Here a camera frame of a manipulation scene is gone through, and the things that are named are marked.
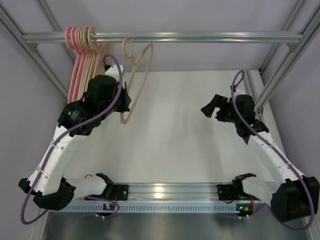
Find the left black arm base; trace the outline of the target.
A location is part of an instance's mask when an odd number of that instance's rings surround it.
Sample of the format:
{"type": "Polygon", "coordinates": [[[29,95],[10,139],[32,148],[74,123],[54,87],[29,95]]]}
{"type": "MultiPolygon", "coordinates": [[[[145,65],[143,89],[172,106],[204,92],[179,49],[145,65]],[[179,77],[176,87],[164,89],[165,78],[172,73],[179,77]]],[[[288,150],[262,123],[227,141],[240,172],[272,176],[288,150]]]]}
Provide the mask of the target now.
{"type": "Polygon", "coordinates": [[[112,200],[116,202],[128,200],[129,186],[127,184],[115,184],[107,175],[103,173],[97,173],[96,176],[104,180],[106,186],[101,194],[91,194],[89,196],[85,196],[85,200],[93,200],[93,198],[112,200]]]}

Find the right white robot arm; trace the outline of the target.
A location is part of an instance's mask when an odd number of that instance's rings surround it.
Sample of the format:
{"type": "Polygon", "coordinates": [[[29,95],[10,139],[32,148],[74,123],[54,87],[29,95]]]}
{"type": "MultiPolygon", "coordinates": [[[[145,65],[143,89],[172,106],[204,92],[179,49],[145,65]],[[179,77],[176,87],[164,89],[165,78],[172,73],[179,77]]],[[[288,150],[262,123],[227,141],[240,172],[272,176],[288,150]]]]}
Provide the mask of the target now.
{"type": "Polygon", "coordinates": [[[307,177],[298,170],[275,144],[269,129],[256,118],[254,100],[241,94],[235,99],[216,94],[201,112],[220,122],[233,123],[245,144],[259,157],[273,178],[272,183],[260,180],[253,173],[238,175],[232,181],[238,197],[251,195],[270,206],[282,223],[318,212],[320,183],[315,177],[307,177]]]}

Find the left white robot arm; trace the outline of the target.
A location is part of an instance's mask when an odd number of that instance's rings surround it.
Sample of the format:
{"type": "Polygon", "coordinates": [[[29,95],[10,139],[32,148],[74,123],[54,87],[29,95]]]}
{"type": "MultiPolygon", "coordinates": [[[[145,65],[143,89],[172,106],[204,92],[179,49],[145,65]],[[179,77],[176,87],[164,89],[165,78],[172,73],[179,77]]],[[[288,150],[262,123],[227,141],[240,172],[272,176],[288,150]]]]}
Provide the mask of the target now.
{"type": "Polygon", "coordinates": [[[114,183],[107,175],[66,179],[64,173],[93,129],[113,112],[128,112],[130,103],[126,82],[119,83],[110,75],[91,79],[82,98],[63,108],[46,155],[33,174],[21,179],[18,186],[25,193],[31,190],[34,203],[46,210],[59,211],[72,200],[89,196],[108,199],[114,183]]]}

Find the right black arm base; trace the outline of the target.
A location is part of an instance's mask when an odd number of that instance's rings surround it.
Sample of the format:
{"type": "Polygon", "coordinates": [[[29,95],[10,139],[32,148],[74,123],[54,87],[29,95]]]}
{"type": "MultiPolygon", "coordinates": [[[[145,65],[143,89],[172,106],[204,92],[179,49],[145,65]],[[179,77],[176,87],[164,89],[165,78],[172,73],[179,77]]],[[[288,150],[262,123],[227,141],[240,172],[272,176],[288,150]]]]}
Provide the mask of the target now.
{"type": "Polygon", "coordinates": [[[220,201],[231,203],[238,200],[250,200],[250,195],[243,190],[243,180],[256,177],[253,173],[241,174],[235,177],[229,184],[218,184],[217,193],[220,201]]]}

